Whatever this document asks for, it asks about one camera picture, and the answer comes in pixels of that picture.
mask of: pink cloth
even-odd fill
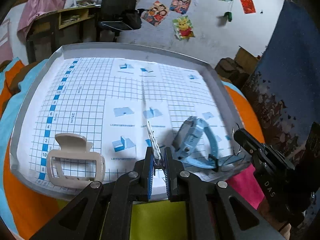
[[[19,21],[18,31],[22,30],[26,37],[35,18],[47,12],[63,9],[65,1],[66,0],[28,0]]]
[[[258,208],[260,202],[264,198],[264,194],[253,176],[255,168],[252,164],[241,171],[236,176],[227,180],[227,183],[233,187],[250,205],[255,209]]]

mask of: white wall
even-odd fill
[[[18,24],[20,17],[26,3],[19,4],[9,11],[5,20],[10,18],[9,32],[10,32],[10,44],[13,52],[13,57],[19,57],[24,65],[28,64],[28,57],[25,43],[22,42],[17,36]]]
[[[141,0],[137,8],[149,8],[156,0]],[[171,0],[159,0],[169,6]],[[170,12],[154,27],[142,20],[140,30],[122,32],[119,42],[136,43],[168,49],[207,61],[215,66],[222,57],[234,57],[238,46],[261,55],[271,38],[284,0],[253,0],[257,13],[244,14],[240,0],[234,0],[233,20],[219,26],[219,16],[230,10],[228,2],[192,0],[186,15],[194,26],[195,38],[178,41],[174,37],[172,20],[179,16]]]

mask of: blue cloth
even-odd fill
[[[320,123],[320,33],[304,8],[284,2],[268,48],[251,77],[252,87],[257,87],[260,94],[252,92],[250,82],[241,89],[251,104],[266,93],[268,100],[274,95],[275,102],[283,100],[286,106],[279,127],[263,131],[266,143],[289,132],[292,139],[298,136],[298,145],[303,144],[312,123]]]
[[[35,66],[28,72],[28,74],[25,76],[23,81],[19,82],[18,86],[21,89],[21,92],[14,95],[12,98],[10,98],[7,104],[7,107],[5,108],[5,111],[2,115],[2,118],[0,119],[0,134],[1,134],[0,136],[0,216],[2,217],[7,227],[17,234],[18,234],[18,231],[13,221],[13,216],[11,214],[11,211],[4,193],[4,187],[3,187],[4,156],[5,156],[5,152],[7,150],[7,146],[13,130],[13,126],[17,118],[20,106],[23,102],[23,99],[30,85],[32,84],[32,82],[34,81],[34,79],[36,78],[36,76],[38,75],[38,73],[40,72],[40,70],[42,69],[42,67],[46,62],[47,62],[47,59],[40,62],[37,66]],[[14,65],[14,63],[12,66],[9,66],[9,65],[6,67],[6,69],[7,68],[10,69]]]

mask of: blue ruler scale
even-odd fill
[[[61,95],[61,92],[63,90],[63,87],[65,85],[65,82],[67,81],[71,71],[73,71],[74,67],[76,66],[77,62],[79,61],[79,58],[75,59],[68,70],[65,72],[63,78],[61,79],[60,84],[57,87],[56,93],[52,99],[52,103],[50,105],[49,114],[46,121],[46,126],[44,130],[44,141],[42,144],[42,154],[41,154],[41,163],[40,163],[40,173],[38,179],[45,180],[46,175],[46,162],[47,162],[47,155],[50,150],[52,150],[52,147],[49,147],[49,137],[51,132],[51,125],[54,120],[54,118],[57,118],[55,115],[55,109],[57,106],[57,102],[59,100],[59,97]]]

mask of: printed diagram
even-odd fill
[[[134,111],[132,111],[129,107],[114,108],[113,112],[115,113],[116,117],[126,114],[134,114]]]
[[[214,117],[213,114],[211,114],[211,112],[202,113],[202,115],[206,120]]]
[[[150,72],[153,72],[153,70],[148,70],[148,69],[146,69],[146,68],[140,68],[140,69],[141,69],[142,72],[149,72],[149,73],[150,73]]]
[[[151,144],[151,140],[150,139],[146,139],[145,140],[146,141],[146,143],[147,143],[147,145],[149,146],[149,147],[152,147],[152,144]],[[164,147],[164,145],[162,144],[162,143],[159,143],[158,142],[158,145],[159,145],[159,148],[161,149],[162,147]]]
[[[150,107],[149,110],[143,111],[142,114],[146,119],[158,117],[162,115],[162,113],[158,109],[153,109],[152,107]]]
[[[125,69],[125,68],[134,68],[130,64],[124,63],[123,65],[119,65],[120,69]]]
[[[124,138],[123,136],[120,137],[119,141],[112,142],[112,145],[115,149],[115,152],[120,152],[124,149],[129,149],[136,146],[129,138]]]
[[[194,75],[188,75],[189,79],[198,79],[196,76]]]
[[[218,135],[215,135],[214,137],[216,138],[217,142],[221,142],[222,141],[221,138]]]

